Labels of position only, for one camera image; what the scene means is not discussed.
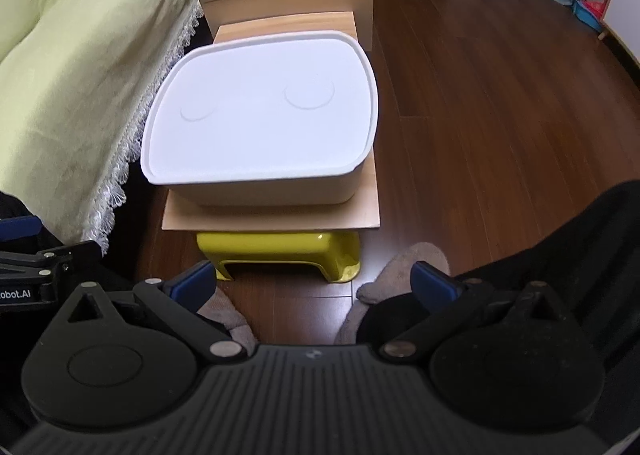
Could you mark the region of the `white lace sheet trim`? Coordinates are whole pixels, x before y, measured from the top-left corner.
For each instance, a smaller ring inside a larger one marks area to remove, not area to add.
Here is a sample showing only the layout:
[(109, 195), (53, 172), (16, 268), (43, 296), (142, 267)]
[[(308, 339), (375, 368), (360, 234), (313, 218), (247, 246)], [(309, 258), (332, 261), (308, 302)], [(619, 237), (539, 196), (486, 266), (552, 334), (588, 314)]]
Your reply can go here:
[(203, 16), (199, 0), (186, 2), (186, 10), (178, 18), (177, 27), (169, 31), (166, 52), (152, 67), (152, 74), (142, 80), (141, 93), (134, 99), (131, 114), (108, 157), (81, 233), (81, 239), (94, 241), (103, 256), (107, 253), (110, 235), (115, 226), (115, 210), (127, 201), (124, 185), (129, 178), (129, 165), (140, 159), (142, 135), (153, 100), (168, 72), (186, 54), (186, 48)]

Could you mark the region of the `framed white picture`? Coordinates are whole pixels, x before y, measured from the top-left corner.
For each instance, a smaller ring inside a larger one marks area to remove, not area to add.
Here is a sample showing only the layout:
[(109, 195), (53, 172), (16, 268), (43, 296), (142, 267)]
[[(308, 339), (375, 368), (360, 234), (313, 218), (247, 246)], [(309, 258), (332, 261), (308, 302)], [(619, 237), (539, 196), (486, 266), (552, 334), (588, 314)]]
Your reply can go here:
[(606, 0), (598, 39), (614, 38), (639, 64), (640, 0)]

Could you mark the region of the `left grey slipper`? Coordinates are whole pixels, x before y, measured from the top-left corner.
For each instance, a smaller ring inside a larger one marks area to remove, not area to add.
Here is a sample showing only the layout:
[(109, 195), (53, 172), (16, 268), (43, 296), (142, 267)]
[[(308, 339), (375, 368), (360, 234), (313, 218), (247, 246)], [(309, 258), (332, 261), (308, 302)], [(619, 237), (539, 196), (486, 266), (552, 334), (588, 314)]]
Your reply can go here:
[(242, 345), (248, 355), (254, 353), (258, 340), (250, 324), (221, 288), (215, 289), (213, 296), (201, 306), (198, 314), (224, 327), (231, 338)]

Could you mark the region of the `yellow plastic stool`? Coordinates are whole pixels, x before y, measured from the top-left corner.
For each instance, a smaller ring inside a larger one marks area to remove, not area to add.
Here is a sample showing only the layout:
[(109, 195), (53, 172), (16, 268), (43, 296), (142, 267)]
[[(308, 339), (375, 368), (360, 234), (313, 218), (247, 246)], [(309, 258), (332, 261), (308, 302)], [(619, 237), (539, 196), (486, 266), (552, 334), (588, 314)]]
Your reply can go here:
[(232, 281), (236, 264), (311, 265), (333, 284), (356, 279), (361, 269), (356, 231), (201, 232), (196, 243), (221, 281)]

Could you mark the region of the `yellow-green bed sheet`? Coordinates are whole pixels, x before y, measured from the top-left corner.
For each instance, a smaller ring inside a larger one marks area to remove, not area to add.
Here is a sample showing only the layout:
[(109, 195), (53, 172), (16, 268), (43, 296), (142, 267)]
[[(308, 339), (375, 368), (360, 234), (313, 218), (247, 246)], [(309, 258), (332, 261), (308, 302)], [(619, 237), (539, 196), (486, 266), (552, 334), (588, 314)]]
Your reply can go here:
[(189, 0), (1, 0), (1, 189), (61, 241)]

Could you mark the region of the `white plastic bin lid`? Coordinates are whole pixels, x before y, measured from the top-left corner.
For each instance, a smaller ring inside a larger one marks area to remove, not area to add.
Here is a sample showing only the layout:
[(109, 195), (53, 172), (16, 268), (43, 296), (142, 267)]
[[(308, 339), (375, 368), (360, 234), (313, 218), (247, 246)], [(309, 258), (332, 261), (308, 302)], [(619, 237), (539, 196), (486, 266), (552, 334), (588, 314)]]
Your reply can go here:
[(377, 126), (372, 66), (349, 34), (214, 43), (180, 59), (160, 86), (141, 167), (165, 186), (341, 176), (367, 158)]

